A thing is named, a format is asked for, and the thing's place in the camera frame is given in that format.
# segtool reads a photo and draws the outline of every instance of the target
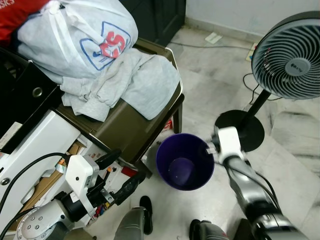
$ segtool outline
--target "tiled floor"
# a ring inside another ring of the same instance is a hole
[[[210,46],[204,40],[209,34],[183,27],[172,41]],[[216,45],[250,48],[252,43],[223,37]],[[250,107],[252,92],[242,82],[243,76],[251,72],[251,64],[245,60],[247,50],[175,44],[169,47],[174,51],[183,81],[184,133],[209,139],[221,113]],[[256,86],[252,76],[246,80],[251,88]],[[272,183],[283,213],[310,240],[320,240],[319,99],[267,101],[256,116],[266,136],[258,149],[247,154],[249,161]],[[157,141],[170,134],[166,132]],[[146,240],[188,240],[192,219],[210,220],[232,238],[243,214],[225,170],[216,166],[210,181],[198,190],[175,190],[166,185],[156,171],[157,147],[155,142],[146,162],[153,176],[146,179],[130,199],[107,211],[87,231],[98,240],[112,240],[122,217],[139,204],[141,196],[148,195],[153,204],[154,226],[153,233],[145,236]]]

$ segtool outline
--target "foot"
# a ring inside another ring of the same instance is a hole
[[[143,232],[146,235],[152,233],[153,224],[152,224],[152,204],[148,196],[143,196],[140,199],[140,207],[144,207],[144,228]]]
[[[189,239],[190,240],[200,240],[200,235],[199,235],[199,224],[200,220],[194,219],[190,223],[190,229],[189,229]]]

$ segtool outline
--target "white plastic bag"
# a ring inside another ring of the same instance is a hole
[[[19,29],[18,52],[61,84],[62,77],[97,78],[137,38],[118,0],[55,0]]]

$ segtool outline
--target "purple plastic bin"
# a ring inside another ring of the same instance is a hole
[[[208,148],[195,135],[172,135],[158,148],[156,168],[162,179],[175,189],[199,189],[209,181],[215,168],[214,157],[207,153]]]

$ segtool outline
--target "electric fan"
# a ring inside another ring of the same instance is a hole
[[[230,110],[215,122],[218,128],[236,127],[246,152],[264,140],[255,114],[271,94],[295,100],[320,96],[320,12],[302,12],[274,26],[254,50],[251,68],[263,91],[248,112]]]

